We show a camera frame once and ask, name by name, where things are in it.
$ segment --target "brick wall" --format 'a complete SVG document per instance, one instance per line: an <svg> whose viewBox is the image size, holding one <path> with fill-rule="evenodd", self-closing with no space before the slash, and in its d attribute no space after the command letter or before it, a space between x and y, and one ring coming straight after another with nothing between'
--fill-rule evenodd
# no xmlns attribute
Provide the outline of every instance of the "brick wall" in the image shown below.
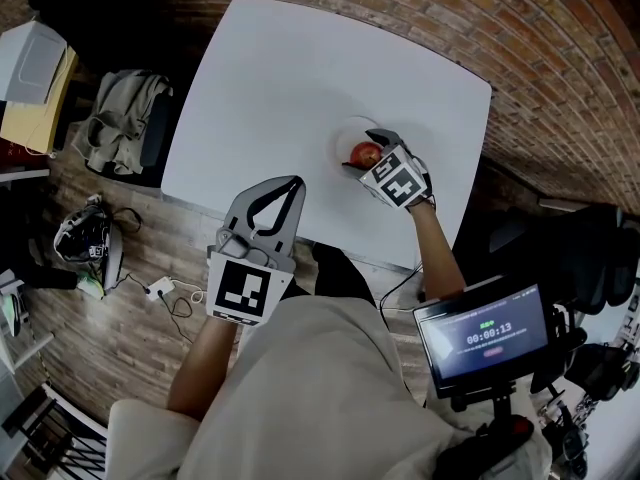
<svg viewBox="0 0 640 480"><path fill-rule="evenodd" d="M205 38L230 1L165 0ZM640 214L640 51L609 0L283 1L365 21L473 71L494 88L485 155L547 195ZM0 27L26 15L24 0L0 3Z"/></svg>

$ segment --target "timer display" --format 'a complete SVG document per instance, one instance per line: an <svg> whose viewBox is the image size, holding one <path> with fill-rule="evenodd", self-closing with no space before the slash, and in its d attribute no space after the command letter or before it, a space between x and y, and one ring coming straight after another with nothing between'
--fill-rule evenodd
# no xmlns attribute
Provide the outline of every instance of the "timer display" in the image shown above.
<svg viewBox="0 0 640 480"><path fill-rule="evenodd" d="M548 344L538 287L477 309L420 322L429 357L443 379L533 352Z"/></svg>

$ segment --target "gray jacket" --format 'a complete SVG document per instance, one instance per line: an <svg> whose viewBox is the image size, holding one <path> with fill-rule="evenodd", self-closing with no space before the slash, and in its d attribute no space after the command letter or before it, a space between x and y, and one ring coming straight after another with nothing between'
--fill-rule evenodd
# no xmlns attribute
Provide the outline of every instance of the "gray jacket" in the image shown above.
<svg viewBox="0 0 640 480"><path fill-rule="evenodd" d="M107 162L114 162L116 174L140 174L140 152L153 100L164 92L172 94L172 89L160 75L143 70L107 73L91 116L72 142L89 167L100 172Z"/></svg>

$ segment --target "wooden floor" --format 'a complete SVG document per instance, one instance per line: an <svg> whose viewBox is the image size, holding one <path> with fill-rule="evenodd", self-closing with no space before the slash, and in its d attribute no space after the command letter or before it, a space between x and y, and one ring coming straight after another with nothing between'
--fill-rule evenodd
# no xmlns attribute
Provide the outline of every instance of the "wooden floor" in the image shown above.
<svg viewBox="0 0 640 480"><path fill-rule="evenodd" d="M84 168L79 155L67 148L50 162L48 183L57 193L43 209L48 230L48 255L63 265L50 247L50 239L68 213L82 208L94 193L116 210L134 208L144 224L138 233L135 222L122 214L125 229L124 263L121 277L130 272L144 284L162 276L206 287L205 251L213 243L221 222L206 210L190 208L177 201L164 200L160 191L135 189L105 180ZM296 278L303 288L313 291L316 268L309 245L297 243ZM364 261L354 261L364 274L376 299L402 281L406 272ZM416 275L385 303L389 308L408 308L415 303L421 276ZM167 296L170 304L178 296L190 295L178 289ZM109 408L122 398L137 398L164 404L171 380L189 343L178 334L167 309L160 301L149 302L136 283L123 282L102 301L78 290L25 290L25 303L31 313L36 336L47 331L55 340L44 349L42 358L54 386L87 413L105 423ZM179 311L186 310L182 303ZM182 331L195 337L205 318L203 305L193 306L193 316L178 319ZM427 365L410 313L387 313L393 337L398 344L406 383L416 399L423 399ZM28 332L12 341L15 350L31 343ZM18 370L16 379L26 395L46 380L39 359L34 357Z"/></svg>

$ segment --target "yellow table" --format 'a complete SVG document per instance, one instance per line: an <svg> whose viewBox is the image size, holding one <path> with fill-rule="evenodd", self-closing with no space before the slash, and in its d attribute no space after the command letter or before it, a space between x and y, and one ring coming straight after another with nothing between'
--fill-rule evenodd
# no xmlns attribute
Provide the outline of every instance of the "yellow table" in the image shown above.
<svg viewBox="0 0 640 480"><path fill-rule="evenodd" d="M55 84L49 91L47 103L27 105L8 102L2 117L0 137L39 153L51 152L64 98L77 65L78 55L67 46L53 77Z"/></svg>

